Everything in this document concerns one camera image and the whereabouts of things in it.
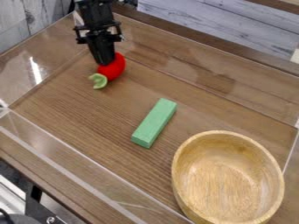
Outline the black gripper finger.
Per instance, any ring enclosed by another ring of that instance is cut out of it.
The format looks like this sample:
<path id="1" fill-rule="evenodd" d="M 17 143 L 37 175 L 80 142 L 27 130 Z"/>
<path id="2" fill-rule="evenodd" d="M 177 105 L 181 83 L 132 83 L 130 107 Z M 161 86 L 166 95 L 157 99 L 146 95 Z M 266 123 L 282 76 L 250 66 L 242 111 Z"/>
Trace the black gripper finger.
<path id="1" fill-rule="evenodd" d="M 114 43 L 106 40 L 104 42 L 104 61 L 110 63 L 114 59 Z"/>
<path id="2" fill-rule="evenodd" d="M 100 46 L 98 43 L 94 39 L 88 39 L 88 49 L 92 53 L 92 56 L 94 58 L 94 61 L 102 65 L 104 64 L 104 60 L 102 60 L 102 55 L 101 55 L 101 51 L 100 51 Z"/>

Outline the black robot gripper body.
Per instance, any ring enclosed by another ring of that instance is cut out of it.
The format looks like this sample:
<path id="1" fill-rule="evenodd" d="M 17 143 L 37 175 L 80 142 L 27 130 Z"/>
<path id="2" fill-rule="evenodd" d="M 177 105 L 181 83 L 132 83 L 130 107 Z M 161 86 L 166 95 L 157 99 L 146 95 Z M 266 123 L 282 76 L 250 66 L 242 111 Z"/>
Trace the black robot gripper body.
<path id="1" fill-rule="evenodd" d="M 76 25 L 73 31 L 76 33 L 76 41 L 78 44 L 86 44 L 88 39 L 100 38 L 109 42 L 121 42 L 124 40 L 121 23 L 113 22 L 104 24 L 97 29 L 90 30 L 85 25 Z"/>

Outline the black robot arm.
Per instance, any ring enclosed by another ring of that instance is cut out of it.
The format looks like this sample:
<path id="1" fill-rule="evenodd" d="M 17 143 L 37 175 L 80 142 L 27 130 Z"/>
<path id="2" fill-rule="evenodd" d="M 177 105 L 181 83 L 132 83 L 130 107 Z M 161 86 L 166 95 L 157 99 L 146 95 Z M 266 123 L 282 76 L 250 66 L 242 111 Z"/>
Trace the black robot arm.
<path id="1" fill-rule="evenodd" d="M 94 61 L 106 66 L 116 57 L 114 43 L 122 41 L 121 23 L 114 20 L 113 0 L 74 0 L 82 25 L 76 25 L 76 41 L 86 44 Z"/>

